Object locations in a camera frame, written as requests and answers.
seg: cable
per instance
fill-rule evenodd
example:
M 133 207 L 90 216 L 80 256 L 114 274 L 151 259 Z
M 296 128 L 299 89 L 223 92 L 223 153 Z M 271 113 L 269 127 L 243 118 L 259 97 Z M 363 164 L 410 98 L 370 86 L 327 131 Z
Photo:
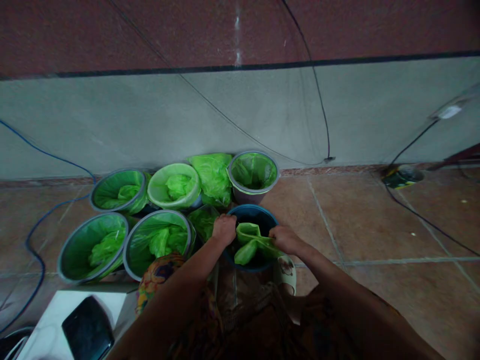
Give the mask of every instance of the cable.
M 23 135 L 21 135 L 17 130 L 15 130 L 13 127 L 11 127 L 9 124 L 7 124 L 6 122 L 4 122 L 3 120 L 0 119 L 0 123 L 2 125 L 4 125 L 7 129 L 9 129 L 10 131 L 12 131 L 15 135 L 17 135 L 18 137 L 20 137 L 20 139 L 22 139 L 24 142 L 26 142 L 28 145 L 30 145 L 32 148 L 34 148 L 35 150 L 38 150 L 39 152 L 45 154 L 45 155 L 48 155 L 54 159 L 57 159 L 57 160 L 61 160 L 65 163 L 68 163 L 68 164 L 71 164 L 73 166 L 76 166 L 77 168 L 80 168 L 82 170 L 85 170 L 90 176 L 91 178 L 93 179 L 93 184 L 95 185 L 97 183 L 97 181 L 95 180 L 95 176 L 90 172 L 88 171 L 86 168 L 80 166 L 80 165 L 77 165 L 69 160 L 66 160 L 66 159 L 63 159 L 61 157 L 58 157 L 56 155 L 53 155 L 51 153 L 48 153 L 46 151 L 43 151 L 42 149 L 38 148 L 37 146 L 33 145 L 30 141 L 28 141 Z M 62 205 L 65 205 L 65 204 L 68 204 L 68 203 L 74 203 L 78 200 L 82 200 L 82 199 L 86 199 L 88 198 L 89 196 L 86 195 L 86 196 L 82 196 L 82 197 L 78 197 L 78 198 L 74 198 L 72 200 L 68 200 L 68 201 L 64 201 L 64 202 L 61 202 L 57 205 L 55 205 L 54 207 L 52 207 L 47 213 L 45 213 L 41 218 L 40 220 L 38 220 L 36 222 L 35 225 L 33 225 L 33 227 L 31 228 L 30 232 L 28 233 L 28 235 L 26 236 L 26 239 L 25 239 L 25 247 L 27 249 L 27 251 L 33 255 L 33 257 L 40 263 L 40 279 L 38 280 L 38 283 L 36 285 L 36 288 L 35 290 L 33 291 L 33 293 L 30 295 L 30 297 L 28 298 L 28 300 L 26 301 L 25 305 L 21 308 L 21 310 L 13 317 L 13 319 L 7 324 L 5 325 L 2 329 L 0 329 L 0 334 L 3 333 L 10 325 L 12 325 L 15 321 L 17 321 L 17 319 L 24 313 L 24 311 L 29 307 L 29 305 L 32 303 L 32 300 L 34 299 L 35 295 L 37 295 L 37 293 L 39 292 L 39 289 L 40 287 L 42 286 L 42 283 L 44 282 L 44 279 L 45 279 L 45 263 L 44 263 L 44 260 L 42 259 L 42 257 L 34 250 L 34 248 L 30 245 L 30 239 L 34 233 L 34 231 L 37 229 L 37 227 L 40 225 L 40 223 L 45 219 L 47 218 L 51 213 L 53 213 L 55 211 L 55 209 L 61 207 Z
M 399 204 L 401 207 L 407 209 L 409 212 L 411 212 L 412 214 L 418 216 L 420 219 L 422 219 L 424 222 L 426 222 L 428 225 L 430 225 L 432 228 L 434 228 L 435 230 L 439 231 L 441 234 L 445 235 L 447 238 L 449 238 L 451 241 L 453 241 L 455 244 L 461 246 L 462 248 L 464 249 L 467 249 L 469 252 L 471 252 L 472 254 L 475 254 L 476 256 L 480 257 L 480 253 L 472 250 L 471 248 L 469 248 L 468 246 L 462 244 L 460 241 L 458 240 L 455 240 L 452 236 L 448 235 L 445 231 L 443 231 L 441 228 L 439 228 L 438 226 L 434 225 L 433 223 L 431 223 L 430 221 L 428 221 L 426 218 L 424 218 L 423 216 L 421 216 L 418 212 L 415 212 L 413 211 L 411 208 L 409 208 L 408 206 L 406 206 L 405 204 L 401 203 L 399 200 L 397 200 L 395 198 L 395 196 L 392 194 L 392 192 L 390 191 L 390 188 L 385 185 L 386 187 L 386 190 L 388 191 L 388 193 L 390 194 L 390 197 L 393 199 L 393 201 L 395 201 L 397 204 Z
M 388 173 L 388 171 L 392 168 L 393 164 L 395 163 L 395 161 L 397 161 L 397 159 L 399 158 L 400 155 L 402 155 L 409 147 L 411 147 L 418 139 L 420 139 L 428 130 L 430 130 L 436 123 L 438 123 L 440 121 L 440 118 L 437 117 L 435 118 L 435 120 L 426 127 L 425 130 L 423 130 L 415 139 L 413 139 L 413 141 L 411 143 L 409 143 L 407 146 L 405 146 L 399 153 L 397 156 L 395 156 L 395 158 L 391 161 L 390 165 L 388 165 L 388 167 L 386 168 L 386 173 Z M 386 190 L 388 191 L 390 197 L 393 199 L 393 201 L 395 201 L 397 204 L 399 204 L 401 207 L 407 209 L 409 212 L 411 212 L 412 214 L 418 216 L 420 219 L 422 219 L 424 222 L 426 222 L 427 224 L 429 224 L 432 228 L 434 228 L 435 230 L 439 231 L 441 234 L 445 235 L 448 239 L 450 239 L 451 241 L 453 241 L 455 244 L 461 246 L 462 248 L 464 249 L 467 249 L 469 252 L 475 254 L 476 256 L 480 257 L 480 253 L 472 250 L 471 248 L 469 248 L 468 246 L 464 245 L 463 243 L 461 243 L 460 241 L 458 240 L 455 240 L 452 236 L 448 235 L 445 231 L 443 231 L 442 229 L 440 229 L 438 226 L 436 226 L 435 224 L 431 223 L 430 221 L 428 221 L 426 218 L 424 218 L 423 216 L 421 216 L 418 212 L 412 210 L 411 208 L 409 208 L 408 206 L 406 206 L 405 204 L 401 203 L 399 200 L 397 200 L 397 198 L 392 194 L 392 192 L 390 191 L 390 188 L 384 184 L 385 187 L 386 187 Z
M 430 125 L 428 125 L 428 126 L 426 127 L 426 129 L 423 130 L 423 131 L 420 133 L 420 135 L 418 135 L 415 139 L 413 139 L 413 141 L 412 141 L 411 143 L 409 143 L 407 146 L 405 146 L 405 147 L 403 148 L 403 150 L 400 151 L 400 152 L 398 153 L 398 155 L 395 156 L 395 158 L 391 161 L 390 165 L 388 165 L 388 167 L 386 168 L 387 171 L 392 168 L 392 165 L 394 164 L 394 162 L 397 161 L 397 159 L 399 158 L 399 156 L 402 155 L 402 154 L 405 152 L 405 150 L 407 150 L 409 147 L 411 147 L 418 139 L 420 139 L 428 130 L 430 130 L 430 129 L 431 129 L 436 123 L 438 123 L 439 121 L 440 121 L 440 118 L 439 118 L 439 117 L 435 118 L 435 120 L 434 120 Z
M 479 180 L 479 179 L 474 178 L 474 177 L 471 177 L 471 176 L 469 176 L 469 175 L 467 175 L 467 174 L 465 173 L 465 171 L 462 169 L 462 167 L 461 167 L 461 165 L 460 165 L 460 161 L 457 161 L 457 162 L 456 162 L 456 167 L 458 168 L 458 171 L 460 172 L 460 174 L 461 174 L 464 178 L 466 178 L 466 179 L 468 179 L 468 180 L 472 180 L 474 183 L 480 184 L 480 180 Z
M 108 2 L 111 4 L 111 6 L 115 9 L 115 11 L 117 11 L 117 13 L 130 25 L 130 27 L 137 33 L 138 36 L 140 36 L 140 38 L 145 42 L 145 44 L 172 70 L 176 70 L 171 64 L 170 62 L 167 60 L 167 58 L 157 49 L 157 47 L 149 40 L 149 38 L 140 30 L 140 28 L 135 24 L 135 22 L 133 20 L 131 20 L 129 18 L 129 16 L 120 8 L 120 6 L 118 6 L 114 0 L 108 0 Z M 238 126 L 232 119 L 230 119 L 223 111 L 221 111 L 217 106 L 215 106 L 215 104 L 213 104 L 213 102 L 211 102 L 205 95 L 203 95 L 200 90 L 198 90 L 195 85 L 193 85 L 190 81 L 188 81 L 188 79 L 183 76 L 183 74 L 181 74 L 179 71 L 177 71 L 175 73 L 176 75 L 178 75 L 188 86 L 190 86 L 193 91 L 195 91 L 205 102 L 207 102 L 217 113 L 219 113 L 228 123 L 230 123 L 237 131 L 239 131 L 240 133 L 244 134 L 246 137 L 248 137 L 250 140 L 252 140 L 253 142 L 257 143 L 258 145 L 260 145 L 261 147 L 271 151 L 272 153 L 274 154 L 277 154 L 278 156 L 284 158 L 284 159 L 287 159 L 287 160 L 290 160 L 294 163 L 297 163 L 297 164 L 300 164 L 300 165 L 304 165 L 304 166 L 311 166 L 311 167 L 314 167 L 314 166 L 318 166 L 318 165 L 321 165 L 324 163 L 324 161 L 322 162 L 318 162 L 318 163 L 307 163 L 307 162 L 302 162 L 302 161 L 298 161 L 298 160 L 295 160 L 294 158 L 291 158 L 289 156 L 286 156 L 276 150 L 273 150 L 271 147 L 263 144 L 262 142 L 258 141 L 256 138 L 254 138 L 253 136 L 251 136 L 248 132 L 246 132 L 245 130 L 243 130 L 240 126 Z M 328 157 L 330 157 L 330 139 L 328 139 Z
M 309 45 L 307 43 L 307 40 L 305 40 L 305 35 L 302 29 L 300 28 L 300 25 L 297 21 L 297 18 L 295 18 L 295 15 L 292 13 L 290 10 L 290 7 L 288 6 L 287 2 L 285 0 L 281 0 L 283 5 L 285 6 L 286 10 L 290 14 L 291 19 L 295 23 L 296 28 L 298 29 L 298 32 L 300 33 L 301 39 L 303 40 L 303 43 L 305 44 L 306 52 L 308 53 L 308 59 L 310 62 L 313 62 L 312 59 L 312 53 L 310 52 Z M 321 112 L 323 113 L 323 119 L 325 120 L 325 128 L 326 128 L 326 141 L 328 144 L 328 154 L 325 160 L 331 161 L 334 159 L 334 157 L 330 157 L 330 134 L 329 134 L 329 123 L 327 122 L 327 115 L 325 114 L 325 108 L 324 108 L 324 101 L 322 99 L 322 93 L 320 92 L 320 86 L 319 86 L 319 79 L 317 78 L 317 71 L 315 70 L 315 66 L 311 66 L 311 69 L 313 70 L 313 75 L 315 76 L 315 84 L 316 84 L 316 90 L 318 91 L 318 97 L 320 98 L 320 105 L 321 105 Z

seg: painted wall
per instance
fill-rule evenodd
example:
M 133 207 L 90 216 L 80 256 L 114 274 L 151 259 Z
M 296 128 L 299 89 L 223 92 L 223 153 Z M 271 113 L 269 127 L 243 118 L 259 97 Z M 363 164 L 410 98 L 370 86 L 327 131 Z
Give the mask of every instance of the painted wall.
M 316 68 L 328 118 L 331 165 L 386 163 L 427 116 L 480 82 L 480 57 Z M 302 163 L 327 156 L 312 69 L 185 75 L 257 141 Z M 480 141 L 480 104 L 439 123 L 402 157 L 430 162 Z M 0 82 L 0 117 L 36 145 L 104 174 L 158 168 L 187 156 L 262 147 L 225 121 L 175 74 Z M 279 155 L 282 168 L 303 165 Z M 0 178 L 84 175 L 0 128 Z
M 480 50 L 477 0 L 288 4 L 314 61 Z M 174 68 L 308 60 L 281 0 L 3 0 L 0 14 L 3 77 L 168 68 L 146 39 Z

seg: dark red wall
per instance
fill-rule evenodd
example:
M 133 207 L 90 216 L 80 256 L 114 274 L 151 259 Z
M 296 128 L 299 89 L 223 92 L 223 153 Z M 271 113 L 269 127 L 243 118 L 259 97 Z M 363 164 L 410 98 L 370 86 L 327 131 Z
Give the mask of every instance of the dark red wall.
M 176 68 L 308 60 L 280 0 L 115 2 Z M 314 60 L 478 51 L 475 3 L 288 1 Z M 3 77 L 168 67 L 108 0 L 3 0 L 0 14 Z

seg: blue trash bin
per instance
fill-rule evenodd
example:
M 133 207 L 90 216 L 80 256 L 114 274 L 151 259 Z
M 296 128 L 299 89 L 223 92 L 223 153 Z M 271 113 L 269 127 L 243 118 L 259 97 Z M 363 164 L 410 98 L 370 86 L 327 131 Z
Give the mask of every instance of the blue trash bin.
M 270 211 L 258 205 L 240 205 L 234 207 L 228 213 L 236 216 L 237 226 L 240 223 L 257 224 L 260 228 L 260 234 L 265 237 L 269 236 L 270 229 L 279 224 Z M 235 263 L 234 257 L 237 250 L 241 247 L 242 245 L 239 243 L 238 239 L 235 238 L 235 240 L 233 240 L 233 242 L 223 251 L 223 256 L 226 257 L 228 262 L 241 271 L 259 273 L 267 270 L 277 261 L 276 259 L 266 259 L 260 251 L 257 251 L 254 258 L 248 264 L 238 265 Z

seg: gray wall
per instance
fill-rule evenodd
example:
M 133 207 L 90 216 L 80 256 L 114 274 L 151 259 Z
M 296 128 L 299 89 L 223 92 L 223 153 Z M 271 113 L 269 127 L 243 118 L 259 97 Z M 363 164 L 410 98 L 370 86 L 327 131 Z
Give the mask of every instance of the gray wall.
M 379 164 L 422 131 L 428 115 L 480 82 L 480 57 L 316 70 L 336 157 L 330 165 Z M 306 164 L 327 156 L 311 68 L 185 77 L 269 148 Z M 479 143 L 479 115 L 476 100 L 432 128 L 400 160 L 439 161 Z M 96 174 L 158 168 L 195 154 L 262 149 L 174 74 L 2 81 L 0 117 L 40 148 Z M 0 146 L 1 179 L 84 175 L 29 148 L 3 127 Z M 305 166 L 273 155 L 282 168 Z

